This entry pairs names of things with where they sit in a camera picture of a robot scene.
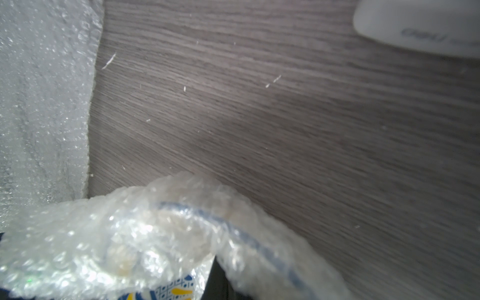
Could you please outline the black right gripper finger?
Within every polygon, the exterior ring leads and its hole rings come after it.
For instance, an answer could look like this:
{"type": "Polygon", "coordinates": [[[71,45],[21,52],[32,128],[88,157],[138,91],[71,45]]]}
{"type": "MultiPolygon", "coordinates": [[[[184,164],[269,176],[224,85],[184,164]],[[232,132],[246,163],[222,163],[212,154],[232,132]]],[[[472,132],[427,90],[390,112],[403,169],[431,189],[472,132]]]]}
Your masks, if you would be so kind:
{"type": "Polygon", "coordinates": [[[212,268],[207,279],[201,300],[253,300],[251,296],[235,291],[220,266],[217,257],[214,258],[212,268]]]}

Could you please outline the blue yellow floral bowl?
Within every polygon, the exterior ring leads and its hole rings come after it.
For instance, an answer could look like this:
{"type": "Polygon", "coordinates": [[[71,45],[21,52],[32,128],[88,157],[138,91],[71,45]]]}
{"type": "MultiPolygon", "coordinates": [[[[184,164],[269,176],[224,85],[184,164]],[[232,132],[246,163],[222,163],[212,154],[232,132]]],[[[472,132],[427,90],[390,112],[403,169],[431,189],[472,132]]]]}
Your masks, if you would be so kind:
{"type": "MultiPolygon", "coordinates": [[[[255,250],[261,257],[263,257],[268,264],[274,267],[276,271],[285,275],[287,280],[296,288],[296,291],[305,292],[308,300],[317,300],[318,297],[307,286],[305,282],[293,271],[291,268],[287,268],[286,264],[280,259],[275,258],[273,252],[267,247],[262,246],[259,241],[250,236],[244,231],[241,231],[237,227],[234,227],[227,221],[220,217],[208,214],[205,211],[194,209],[192,213],[199,217],[201,220],[211,223],[216,226],[224,226],[235,238],[238,238],[243,244],[255,250]]],[[[195,272],[190,272],[185,277],[177,279],[169,284],[157,287],[154,290],[149,291],[147,294],[134,293],[121,296],[122,300],[145,300],[150,297],[152,300],[192,300],[194,296],[194,287],[197,286],[200,290],[205,290],[205,285],[201,285],[200,275],[195,272]]]]}

